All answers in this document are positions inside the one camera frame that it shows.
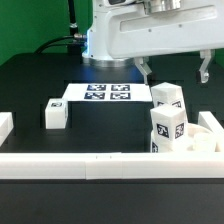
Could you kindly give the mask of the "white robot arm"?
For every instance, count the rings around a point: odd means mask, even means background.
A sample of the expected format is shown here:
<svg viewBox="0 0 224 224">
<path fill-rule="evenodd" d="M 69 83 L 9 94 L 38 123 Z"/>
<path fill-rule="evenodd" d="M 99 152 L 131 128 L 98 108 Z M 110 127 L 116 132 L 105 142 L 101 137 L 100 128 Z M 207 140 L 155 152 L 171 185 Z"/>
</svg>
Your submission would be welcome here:
<svg viewBox="0 0 224 224">
<path fill-rule="evenodd" d="M 224 0 L 92 0 L 92 6 L 87 63 L 131 59 L 148 76 L 148 57 L 198 51 L 199 80 L 205 83 L 214 51 L 224 48 Z"/>
</svg>

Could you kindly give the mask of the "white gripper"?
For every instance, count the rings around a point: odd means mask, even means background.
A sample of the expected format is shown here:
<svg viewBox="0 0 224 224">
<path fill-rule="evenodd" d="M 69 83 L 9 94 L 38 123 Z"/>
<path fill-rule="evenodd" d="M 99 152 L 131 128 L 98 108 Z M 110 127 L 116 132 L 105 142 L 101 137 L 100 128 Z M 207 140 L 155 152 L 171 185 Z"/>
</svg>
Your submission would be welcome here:
<svg viewBox="0 0 224 224">
<path fill-rule="evenodd" d="M 224 48 L 224 0 L 183 0 L 176 10 L 149 13 L 142 3 L 115 7 L 105 17 L 104 38 L 113 58 L 132 57 L 144 84 L 148 57 L 201 51 L 198 81 L 209 80 L 214 51 Z"/>
</svg>

